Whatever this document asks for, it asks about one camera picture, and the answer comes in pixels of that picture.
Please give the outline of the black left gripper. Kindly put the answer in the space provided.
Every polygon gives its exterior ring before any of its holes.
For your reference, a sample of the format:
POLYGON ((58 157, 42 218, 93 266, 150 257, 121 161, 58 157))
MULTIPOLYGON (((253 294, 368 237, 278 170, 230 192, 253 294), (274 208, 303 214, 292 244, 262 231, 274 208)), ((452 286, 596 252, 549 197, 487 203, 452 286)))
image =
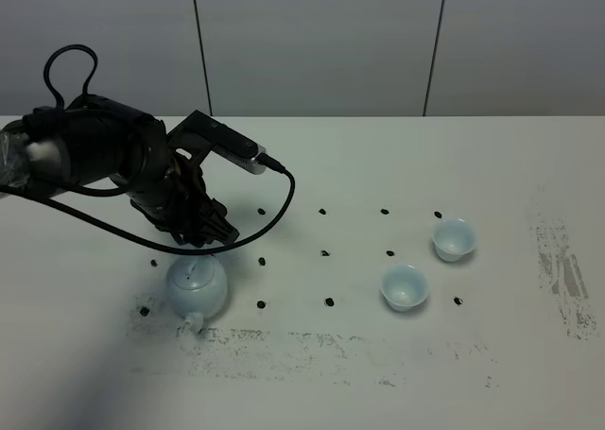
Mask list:
POLYGON ((148 121, 141 132, 150 152, 128 191, 131 205, 158 230, 175 232, 181 246, 234 243, 236 228, 226 219, 226 207, 206 195, 199 166, 168 145, 164 122, 148 121))

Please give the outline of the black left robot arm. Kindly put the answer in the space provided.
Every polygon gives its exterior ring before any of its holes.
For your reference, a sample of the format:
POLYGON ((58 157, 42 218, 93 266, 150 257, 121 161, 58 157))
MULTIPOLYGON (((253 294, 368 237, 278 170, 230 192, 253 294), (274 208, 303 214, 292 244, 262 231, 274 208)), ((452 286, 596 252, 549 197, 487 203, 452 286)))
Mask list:
POLYGON ((40 197, 58 183, 84 186, 105 178, 124 186, 131 206, 179 245, 233 243, 238 230, 226 207, 206 193, 200 164, 209 144, 163 121, 100 95, 66 109, 42 107, 7 125, 24 158, 26 189, 40 197))

